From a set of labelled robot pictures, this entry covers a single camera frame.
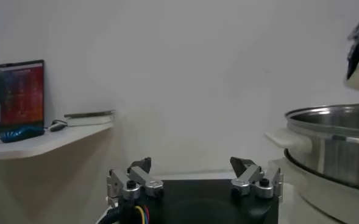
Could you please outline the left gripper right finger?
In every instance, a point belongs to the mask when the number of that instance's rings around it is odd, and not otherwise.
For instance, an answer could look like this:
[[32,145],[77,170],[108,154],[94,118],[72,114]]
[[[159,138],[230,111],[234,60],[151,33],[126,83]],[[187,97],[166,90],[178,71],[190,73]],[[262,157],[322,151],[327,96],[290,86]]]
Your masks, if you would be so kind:
[[234,200],[239,201],[251,192],[262,200],[274,197],[282,200],[283,173],[274,162],[269,162],[265,170],[250,159],[231,157],[230,164],[236,175],[236,178],[231,180]]

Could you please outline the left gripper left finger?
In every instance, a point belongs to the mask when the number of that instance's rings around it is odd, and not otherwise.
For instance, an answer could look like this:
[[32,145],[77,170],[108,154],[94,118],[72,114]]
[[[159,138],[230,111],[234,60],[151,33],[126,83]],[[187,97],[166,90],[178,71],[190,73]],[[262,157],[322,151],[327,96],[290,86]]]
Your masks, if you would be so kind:
[[135,201],[145,196],[161,199],[164,196],[164,183],[149,174],[152,158],[134,161],[126,169],[110,169],[106,178],[107,203],[111,207],[119,205],[120,199]]

